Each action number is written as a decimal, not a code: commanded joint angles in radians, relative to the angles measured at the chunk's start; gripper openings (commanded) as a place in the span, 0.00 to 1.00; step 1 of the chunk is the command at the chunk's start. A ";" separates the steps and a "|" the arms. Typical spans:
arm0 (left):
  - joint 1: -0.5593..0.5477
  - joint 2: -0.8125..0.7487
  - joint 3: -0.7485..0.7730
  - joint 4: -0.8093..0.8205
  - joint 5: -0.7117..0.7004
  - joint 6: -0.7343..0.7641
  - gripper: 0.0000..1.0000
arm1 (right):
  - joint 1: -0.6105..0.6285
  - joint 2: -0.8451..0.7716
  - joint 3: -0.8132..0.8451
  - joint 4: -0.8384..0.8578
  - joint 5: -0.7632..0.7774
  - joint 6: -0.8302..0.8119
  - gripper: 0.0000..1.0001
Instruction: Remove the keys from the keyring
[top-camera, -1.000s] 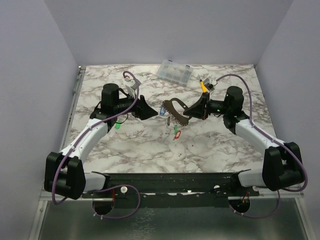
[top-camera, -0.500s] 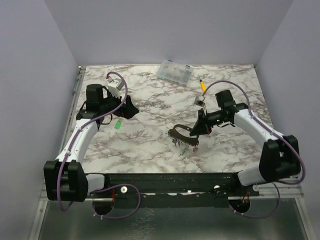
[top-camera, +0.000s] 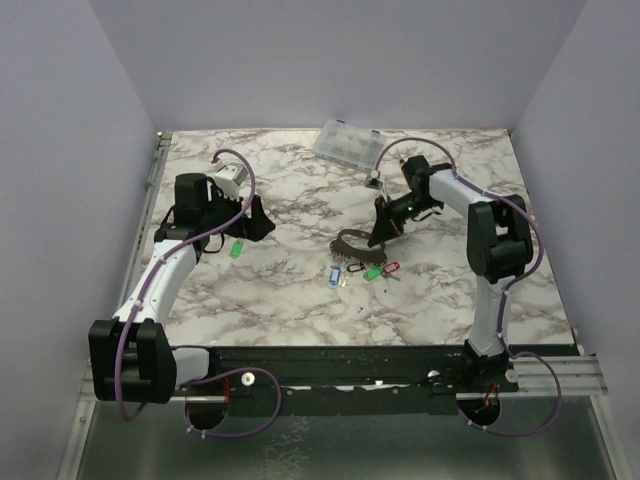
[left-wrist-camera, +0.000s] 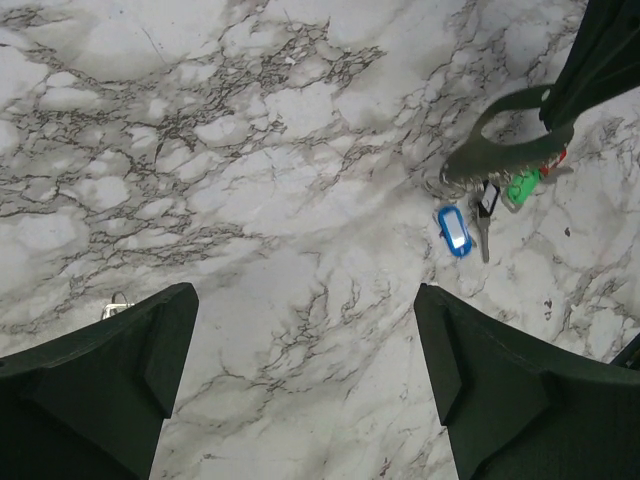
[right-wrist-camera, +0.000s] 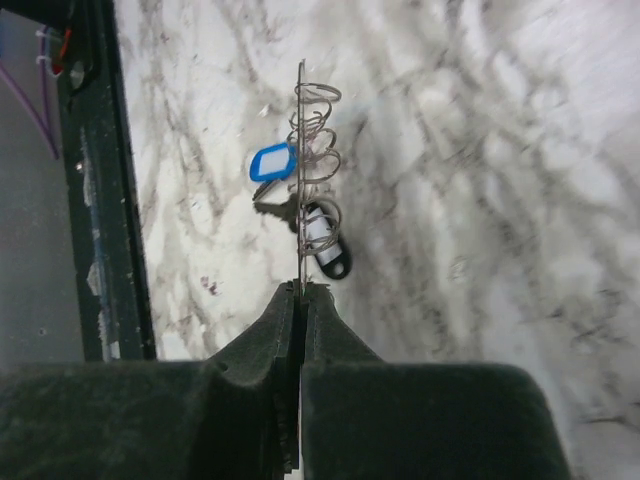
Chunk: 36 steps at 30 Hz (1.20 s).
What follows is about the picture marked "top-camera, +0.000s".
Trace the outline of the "green tagged key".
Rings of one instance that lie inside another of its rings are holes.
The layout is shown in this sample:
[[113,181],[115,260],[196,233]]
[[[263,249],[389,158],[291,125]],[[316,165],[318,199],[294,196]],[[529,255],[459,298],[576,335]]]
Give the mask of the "green tagged key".
[[240,239],[236,240],[231,248],[230,251],[230,257],[232,259],[237,259],[240,257],[242,250],[243,250],[243,246],[244,246],[244,242],[241,241]]

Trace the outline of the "red key tag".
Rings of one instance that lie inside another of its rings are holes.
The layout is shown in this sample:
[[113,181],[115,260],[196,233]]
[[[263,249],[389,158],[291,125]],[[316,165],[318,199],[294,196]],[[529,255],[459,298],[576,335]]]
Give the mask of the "red key tag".
[[401,266],[398,262],[391,262],[384,265],[381,269],[382,276],[386,279],[391,279],[394,281],[398,281],[399,278],[396,276],[396,273],[400,270]]

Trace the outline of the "green key tag with key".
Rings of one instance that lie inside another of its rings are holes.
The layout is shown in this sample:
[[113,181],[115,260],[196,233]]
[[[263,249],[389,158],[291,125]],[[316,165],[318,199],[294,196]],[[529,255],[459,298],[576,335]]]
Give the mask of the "green key tag with key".
[[376,266],[374,268],[371,268],[369,270],[367,270],[364,273],[364,279],[367,281],[371,281],[379,276],[381,276],[383,274],[383,270],[380,266]]

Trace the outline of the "black key tag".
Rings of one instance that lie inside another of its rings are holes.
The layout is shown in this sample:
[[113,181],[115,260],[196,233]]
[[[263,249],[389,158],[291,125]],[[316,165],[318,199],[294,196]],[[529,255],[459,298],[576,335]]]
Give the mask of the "black key tag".
[[349,273],[360,272],[360,271],[363,271],[364,269],[365,269],[365,265],[363,263],[352,263],[346,267],[346,270]]

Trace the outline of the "blue key tag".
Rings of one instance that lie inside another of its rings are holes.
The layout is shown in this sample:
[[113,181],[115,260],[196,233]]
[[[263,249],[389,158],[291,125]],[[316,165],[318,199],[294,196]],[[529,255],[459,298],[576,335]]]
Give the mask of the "blue key tag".
[[340,278],[341,269],[338,266],[334,266],[329,273],[328,285],[331,288],[338,287],[340,285]]

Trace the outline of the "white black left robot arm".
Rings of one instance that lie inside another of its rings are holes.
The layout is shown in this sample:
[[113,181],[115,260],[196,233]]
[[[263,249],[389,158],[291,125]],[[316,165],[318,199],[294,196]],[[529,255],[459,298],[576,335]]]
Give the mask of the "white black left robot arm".
[[231,163],[211,176],[180,174],[174,204],[154,234],[149,264],[110,320],[97,320],[88,340],[93,387],[102,401],[164,404],[177,387],[189,384],[206,395],[220,385],[221,371],[197,347],[172,348],[164,325],[178,293],[211,237],[257,242],[275,225],[255,193],[251,169]]

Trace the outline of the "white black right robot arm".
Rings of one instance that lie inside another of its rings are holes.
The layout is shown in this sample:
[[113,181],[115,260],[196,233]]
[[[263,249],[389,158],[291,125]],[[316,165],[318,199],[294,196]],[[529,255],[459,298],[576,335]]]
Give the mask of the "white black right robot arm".
[[434,207],[449,207],[467,222],[467,262],[476,275],[474,321],[463,347],[461,383],[481,391],[508,362],[510,290],[533,259],[525,202],[500,197],[461,177],[449,164],[430,165],[423,156],[401,163],[410,192],[395,199],[379,195],[368,245],[378,246],[404,234],[407,220]]

